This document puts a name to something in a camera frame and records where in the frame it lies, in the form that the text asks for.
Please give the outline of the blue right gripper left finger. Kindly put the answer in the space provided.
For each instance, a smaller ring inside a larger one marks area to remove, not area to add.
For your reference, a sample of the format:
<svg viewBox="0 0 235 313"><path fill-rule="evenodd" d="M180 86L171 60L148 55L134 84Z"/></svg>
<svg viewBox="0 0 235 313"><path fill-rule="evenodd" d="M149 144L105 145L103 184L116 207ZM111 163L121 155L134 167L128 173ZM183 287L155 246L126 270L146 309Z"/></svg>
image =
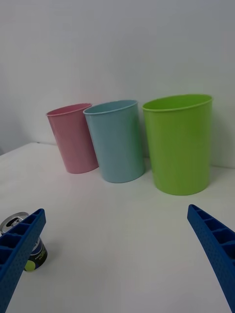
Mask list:
<svg viewBox="0 0 235 313"><path fill-rule="evenodd" d="M34 271L46 260L40 238L44 209L15 213L0 224L0 305L8 306L23 271Z"/></svg>

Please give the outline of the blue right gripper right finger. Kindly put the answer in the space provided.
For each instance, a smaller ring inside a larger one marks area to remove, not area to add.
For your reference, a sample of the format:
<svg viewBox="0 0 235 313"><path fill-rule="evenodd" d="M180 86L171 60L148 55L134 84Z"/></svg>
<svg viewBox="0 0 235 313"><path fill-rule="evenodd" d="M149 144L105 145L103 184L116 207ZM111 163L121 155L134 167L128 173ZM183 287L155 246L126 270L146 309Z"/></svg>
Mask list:
<svg viewBox="0 0 235 313"><path fill-rule="evenodd" d="M194 204L188 207L187 219L235 312L235 233Z"/></svg>

